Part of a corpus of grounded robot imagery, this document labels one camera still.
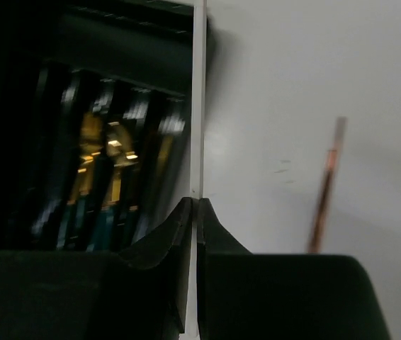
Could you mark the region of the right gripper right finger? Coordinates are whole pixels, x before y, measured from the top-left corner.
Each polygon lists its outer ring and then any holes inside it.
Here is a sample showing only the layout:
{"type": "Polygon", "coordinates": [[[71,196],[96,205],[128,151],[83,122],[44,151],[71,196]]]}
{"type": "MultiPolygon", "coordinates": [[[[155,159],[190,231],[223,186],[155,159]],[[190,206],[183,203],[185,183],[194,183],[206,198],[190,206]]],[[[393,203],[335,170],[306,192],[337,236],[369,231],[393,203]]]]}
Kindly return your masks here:
{"type": "Polygon", "coordinates": [[[372,282],[353,257],[253,254],[198,204],[202,339],[389,339],[372,282]]]}

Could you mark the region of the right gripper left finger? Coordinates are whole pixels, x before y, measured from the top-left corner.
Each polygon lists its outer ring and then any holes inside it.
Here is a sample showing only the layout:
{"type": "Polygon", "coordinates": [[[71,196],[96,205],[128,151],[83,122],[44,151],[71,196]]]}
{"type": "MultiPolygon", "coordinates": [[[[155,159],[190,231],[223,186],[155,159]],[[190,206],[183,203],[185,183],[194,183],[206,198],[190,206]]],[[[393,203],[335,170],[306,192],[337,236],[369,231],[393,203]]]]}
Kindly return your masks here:
{"type": "Polygon", "coordinates": [[[150,233],[120,252],[127,265],[124,339],[178,339],[186,328],[191,199],[182,198],[150,233]]]}

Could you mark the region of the gold knife green handle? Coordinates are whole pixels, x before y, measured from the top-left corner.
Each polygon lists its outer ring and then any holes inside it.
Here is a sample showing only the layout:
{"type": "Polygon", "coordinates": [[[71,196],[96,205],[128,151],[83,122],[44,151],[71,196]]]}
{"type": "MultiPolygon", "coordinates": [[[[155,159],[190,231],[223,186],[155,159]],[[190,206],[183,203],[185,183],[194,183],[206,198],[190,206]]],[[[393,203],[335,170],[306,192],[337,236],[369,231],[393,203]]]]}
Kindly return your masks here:
{"type": "Polygon", "coordinates": [[[139,171],[140,183],[127,214],[127,245],[143,238],[152,226],[157,191],[161,186],[173,141],[174,137],[169,133],[156,133],[151,140],[146,162],[139,171]]]}

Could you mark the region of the gold fork green handle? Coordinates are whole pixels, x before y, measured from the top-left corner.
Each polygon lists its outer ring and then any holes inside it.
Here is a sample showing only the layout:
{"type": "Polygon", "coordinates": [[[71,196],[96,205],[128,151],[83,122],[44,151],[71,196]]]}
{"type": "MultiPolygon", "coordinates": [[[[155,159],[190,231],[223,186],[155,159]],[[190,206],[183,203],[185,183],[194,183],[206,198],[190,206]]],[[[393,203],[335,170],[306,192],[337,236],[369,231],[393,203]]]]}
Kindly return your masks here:
{"type": "Polygon", "coordinates": [[[102,120],[92,112],[83,116],[79,147],[79,166],[64,209],[56,249],[73,249],[84,224],[87,199],[94,181],[95,159],[101,154],[102,120]]]}

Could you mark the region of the gold spoon green handle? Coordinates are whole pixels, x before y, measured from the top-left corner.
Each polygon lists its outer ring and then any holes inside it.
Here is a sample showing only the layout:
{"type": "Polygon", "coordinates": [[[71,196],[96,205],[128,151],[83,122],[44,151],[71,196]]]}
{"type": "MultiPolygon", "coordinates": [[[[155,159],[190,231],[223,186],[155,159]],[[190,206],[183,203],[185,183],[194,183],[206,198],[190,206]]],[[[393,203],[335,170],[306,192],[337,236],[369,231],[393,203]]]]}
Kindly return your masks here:
{"type": "Polygon", "coordinates": [[[113,170],[108,182],[101,209],[94,225],[94,230],[87,251],[103,251],[111,245],[115,211],[120,200],[122,172],[137,161],[133,148],[132,136],[127,128],[118,121],[107,123],[106,154],[113,162],[113,170]]]}

